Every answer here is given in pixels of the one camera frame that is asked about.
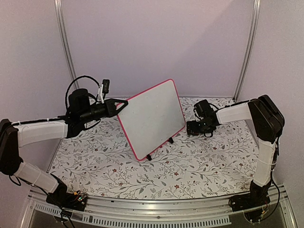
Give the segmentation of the pink framed whiteboard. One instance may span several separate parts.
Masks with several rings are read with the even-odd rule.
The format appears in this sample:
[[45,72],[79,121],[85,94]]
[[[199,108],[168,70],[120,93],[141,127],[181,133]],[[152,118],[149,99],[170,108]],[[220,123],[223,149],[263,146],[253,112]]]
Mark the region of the pink framed whiteboard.
[[142,161],[186,126],[173,79],[127,99],[117,115],[136,160]]

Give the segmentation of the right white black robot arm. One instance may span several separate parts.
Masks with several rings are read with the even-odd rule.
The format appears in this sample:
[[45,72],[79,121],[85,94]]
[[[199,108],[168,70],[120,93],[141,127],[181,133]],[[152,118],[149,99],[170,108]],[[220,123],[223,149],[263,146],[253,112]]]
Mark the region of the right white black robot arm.
[[194,105],[197,120],[186,122],[187,135],[213,135],[220,125],[251,120],[258,138],[259,155],[253,184],[264,187],[271,181],[276,165],[279,138],[283,133],[285,119],[268,95],[226,105],[214,110],[215,105],[206,99]]

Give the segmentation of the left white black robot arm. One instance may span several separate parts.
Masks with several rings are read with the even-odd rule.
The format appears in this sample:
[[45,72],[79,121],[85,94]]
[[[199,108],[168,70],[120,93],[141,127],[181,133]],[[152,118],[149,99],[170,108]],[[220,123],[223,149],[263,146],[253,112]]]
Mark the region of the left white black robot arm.
[[19,154],[23,147],[47,141],[69,139],[90,128],[88,123],[99,123],[103,118],[117,116],[128,101],[115,98],[105,99],[100,90],[96,96],[81,88],[65,97],[66,113],[52,119],[27,122],[0,122],[0,171],[7,176],[15,176],[31,185],[52,193],[52,198],[60,206],[67,206],[71,197],[67,186],[56,176],[32,165]]

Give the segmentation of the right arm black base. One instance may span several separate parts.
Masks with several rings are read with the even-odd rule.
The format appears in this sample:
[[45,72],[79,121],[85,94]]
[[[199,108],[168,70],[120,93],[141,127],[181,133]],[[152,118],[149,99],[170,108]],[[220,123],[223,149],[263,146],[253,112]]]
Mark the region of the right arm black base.
[[270,217],[276,210],[279,201],[273,211],[269,212],[270,197],[268,189],[270,185],[260,187],[254,182],[251,182],[250,191],[247,194],[234,195],[229,198],[228,205],[233,212],[243,211],[244,218],[251,224],[260,223]]

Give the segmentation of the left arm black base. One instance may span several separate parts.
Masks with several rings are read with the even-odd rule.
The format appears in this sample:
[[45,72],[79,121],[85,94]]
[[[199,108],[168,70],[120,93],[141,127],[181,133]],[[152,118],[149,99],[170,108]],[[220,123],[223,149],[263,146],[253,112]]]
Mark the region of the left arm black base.
[[67,186],[64,183],[60,183],[53,193],[47,195],[46,202],[59,208],[84,211],[87,203],[87,195],[81,193],[79,190],[76,192],[68,192]]

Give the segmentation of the left black whiteboard foot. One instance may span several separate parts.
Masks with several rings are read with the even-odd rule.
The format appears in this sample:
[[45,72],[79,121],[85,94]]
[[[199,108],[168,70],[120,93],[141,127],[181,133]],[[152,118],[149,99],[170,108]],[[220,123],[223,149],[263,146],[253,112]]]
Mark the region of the left black whiteboard foot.
[[146,156],[146,158],[147,158],[149,161],[152,160],[152,157],[151,157],[151,155],[149,155],[149,154]]

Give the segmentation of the floral patterned table mat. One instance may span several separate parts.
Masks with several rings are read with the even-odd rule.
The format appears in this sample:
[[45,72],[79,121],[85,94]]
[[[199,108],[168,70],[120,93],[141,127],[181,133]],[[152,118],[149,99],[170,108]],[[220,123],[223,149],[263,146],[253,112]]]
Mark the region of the floral patterned table mat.
[[138,161],[116,118],[63,140],[49,167],[70,191],[141,200],[216,197],[248,191],[258,147],[245,122],[217,128],[213,136],[183,130]]

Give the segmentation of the front aluminium rail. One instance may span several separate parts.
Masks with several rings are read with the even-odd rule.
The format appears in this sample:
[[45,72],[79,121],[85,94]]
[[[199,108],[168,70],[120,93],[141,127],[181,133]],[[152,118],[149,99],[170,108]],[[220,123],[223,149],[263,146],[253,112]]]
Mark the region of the front aluminium rail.
[[46,203],[46,196],[31,190],[23,228],[297,228],[291,203],[283,185],[269,189],[269,215],[260,223],[251,224],[243,211],[233,212],[229,196],[178,199],[135,200],[90,196],[84,211],[70,211],[70,218],[60,209]]

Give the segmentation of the left aluminium corner post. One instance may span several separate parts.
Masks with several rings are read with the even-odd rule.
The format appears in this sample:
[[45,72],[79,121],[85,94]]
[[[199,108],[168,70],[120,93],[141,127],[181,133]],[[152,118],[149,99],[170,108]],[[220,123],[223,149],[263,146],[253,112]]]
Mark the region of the left aluminium corner post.
[[76,71],[75,71],[75,67],[74,67],[74,63],[73,63],[73,59],[72,59],[72,54],[71,54],[69,43],[68,43],[62,1],[54,0],[54,6],[55,6],[57,25],[58,25],[59,34],[60,34],[60,38],[61,38],[61,42],[62,42],[62,47],[63,47],[65,59],[66,59],[67,68],[69,71],[71,81],[73,81],[77,78],[77,75],[76,75]]

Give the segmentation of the aluminium corner post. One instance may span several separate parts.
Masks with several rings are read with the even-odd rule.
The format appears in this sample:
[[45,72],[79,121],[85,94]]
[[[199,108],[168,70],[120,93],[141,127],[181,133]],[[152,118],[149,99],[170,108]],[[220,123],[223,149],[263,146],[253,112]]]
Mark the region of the aluminium corner post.
[[254,0],[252,16],[251,16],[251,21],[250,21],[249,35],[248,35],[248,39],[247,39],[247,46],[246,46],[243,62],[241,65],[241,70],[240,70],[239,78],[237,81],[237,86],[236,86],[234,96],[233,96],[234,101],[237,101],[239,99],[241,90],[242,90],[242,86],[245,81],[252,49],[253,49],[254,42],[255,42],[258,21],[259,21],[260,7],[261,7],[261,0]]
[[74,67],[74,63],[73,63],[73,59],[72,59],[72,54],[71,54],[69,43],[68,43],[62,1],[54,0],[54,6],[55,6],[57,25],[58,25],[59,34],[60,34],[60,38],[61,38],[61,42],[62,42],[62,47],[63,47],[65,59],[66,59],[67,68],[69,71],[71,81],[73,81],[77,78],[77,75],[76,75],[76,71],[75,71],[75,67]]

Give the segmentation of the right aluminium corner post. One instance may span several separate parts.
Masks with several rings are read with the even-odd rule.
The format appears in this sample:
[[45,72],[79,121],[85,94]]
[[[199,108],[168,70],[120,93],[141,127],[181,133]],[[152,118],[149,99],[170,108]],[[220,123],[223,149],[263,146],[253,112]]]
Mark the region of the right aluminium corner post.
[[241,90],[242,90],[242,86],[245,81],[252,49],[253,49],[254,42],[255,42],[258,21],[259,21],[260,7],[261,7],[261,0],[254,0],[252,16],[251,16],[251,21],[250,21],[249,35],[248,35],[248,39],[247,39],[247,46],[246,46],[243,62],[241,65],[241,70],[240,70],[239,78],[237,81],[237,86],[236,86],[234,96],[233,96],[234,101],[237,101],[239,99]]

